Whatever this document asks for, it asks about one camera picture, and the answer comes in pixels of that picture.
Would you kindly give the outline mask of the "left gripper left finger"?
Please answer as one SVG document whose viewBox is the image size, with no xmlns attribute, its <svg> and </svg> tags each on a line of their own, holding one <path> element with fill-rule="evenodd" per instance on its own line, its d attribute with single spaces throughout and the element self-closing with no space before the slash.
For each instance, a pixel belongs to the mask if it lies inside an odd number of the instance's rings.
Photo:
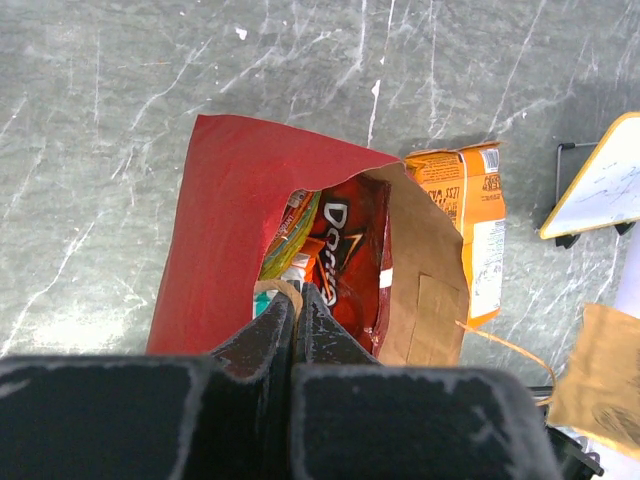
<svg viewBox="0 0 640 480">
<path fill-rule="evenodd" d="M 211 353 L 1 363 L 5 479 L 283 479 L 294 308 Z"/>
</svg>

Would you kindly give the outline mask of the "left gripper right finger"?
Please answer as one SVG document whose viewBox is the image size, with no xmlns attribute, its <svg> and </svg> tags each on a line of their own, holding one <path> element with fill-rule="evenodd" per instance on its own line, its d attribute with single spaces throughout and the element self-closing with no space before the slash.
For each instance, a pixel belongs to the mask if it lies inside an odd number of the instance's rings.
<svg viewBox="0 0 640 480">
<path fill-rule="evenodd" d="M 292 370 L 295 479 L 557 479 L 530 391 L 484 368 L 388 367 L 303 288 Z"/>
</svg>

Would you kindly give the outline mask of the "red Doritos bag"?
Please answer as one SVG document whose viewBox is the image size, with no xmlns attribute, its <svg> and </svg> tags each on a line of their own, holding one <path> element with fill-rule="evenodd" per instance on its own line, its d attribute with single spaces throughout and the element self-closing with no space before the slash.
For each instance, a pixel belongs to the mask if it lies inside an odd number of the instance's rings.
<svg viewBox="0 0 640 480">
<path fill-rule="evenodd" d="M 366 175 L 318 192 L 308 236 L 319 247 L 311 282 L 332 317 L 373 356 L 390 318 L 390 193 L 388 182 Z"/>
</svg>

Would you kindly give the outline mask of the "red paper bag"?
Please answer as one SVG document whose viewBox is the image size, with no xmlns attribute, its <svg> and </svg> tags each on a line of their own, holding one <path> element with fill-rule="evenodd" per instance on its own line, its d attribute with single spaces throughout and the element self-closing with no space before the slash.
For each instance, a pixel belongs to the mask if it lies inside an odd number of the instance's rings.
<svg viewBox="0 0 640 480">
<path fill-rule="evenodd" d="M 284 124 L 199 116 L 186 157 L 169 256 L 147 343 L 151 354 L 200 354 L 246 326 L 267 248 L 290 195 L 358 176 L 390 184 L 393 268 L 379 359 L 454 366 L 471 326 L 463 239 L 391 155 Z"/>
</svg>

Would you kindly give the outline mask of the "tan gold snack bag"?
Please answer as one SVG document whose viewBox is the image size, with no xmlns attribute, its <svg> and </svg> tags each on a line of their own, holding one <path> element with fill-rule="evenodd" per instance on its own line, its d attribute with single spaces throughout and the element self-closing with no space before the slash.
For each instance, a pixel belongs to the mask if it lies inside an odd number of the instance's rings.
<svg viewBox="0 0 640 480">
<path fill-rule="evenodd" d="M 639 458 L 639 320 L 588 304 L 547 420 Z"/>
</svg>

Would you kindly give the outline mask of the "orange snack bag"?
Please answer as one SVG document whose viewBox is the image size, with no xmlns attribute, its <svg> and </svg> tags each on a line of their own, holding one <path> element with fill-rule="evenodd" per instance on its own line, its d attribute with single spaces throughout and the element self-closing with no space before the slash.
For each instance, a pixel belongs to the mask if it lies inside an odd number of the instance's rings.
<svg viewBox="0 0 640 480">
<path fill-rule="evenodd" d="M 407 169 L 463 238 L 462 264 L 469 289 L 467 323 L 480 327 L 501 306 L 506 232 L 500 144 L 409 154 Z"/>
</svg>

